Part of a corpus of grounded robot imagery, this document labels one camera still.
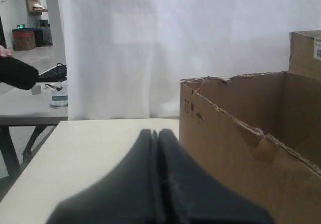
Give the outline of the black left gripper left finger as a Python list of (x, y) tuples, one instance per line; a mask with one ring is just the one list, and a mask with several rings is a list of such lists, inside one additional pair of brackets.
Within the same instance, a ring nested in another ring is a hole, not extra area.
[(48, 223), (160, 223), (157, 133), (141, 130), (125, 157), (101, 180), (61, 201)]

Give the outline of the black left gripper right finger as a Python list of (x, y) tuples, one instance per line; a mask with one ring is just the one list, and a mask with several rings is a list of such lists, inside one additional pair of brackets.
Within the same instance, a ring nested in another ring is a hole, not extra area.
[(200, 167), (169, 129), (158, 136), (158, 171), (166, 223), (273, 223)]

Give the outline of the person's black sleeved forearm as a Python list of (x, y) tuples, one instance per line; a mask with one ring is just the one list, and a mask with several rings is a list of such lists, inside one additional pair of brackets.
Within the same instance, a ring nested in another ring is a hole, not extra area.
[(16, 58), (1, 57), (1, 83), (18, 89), (30, 90), (39, 77), (38, 70)]

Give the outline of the person's hand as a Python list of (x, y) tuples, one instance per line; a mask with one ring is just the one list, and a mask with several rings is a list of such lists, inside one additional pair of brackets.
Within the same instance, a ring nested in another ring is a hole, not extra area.
[(0, 57), (12, 57), (12, 51), (0, 45)]

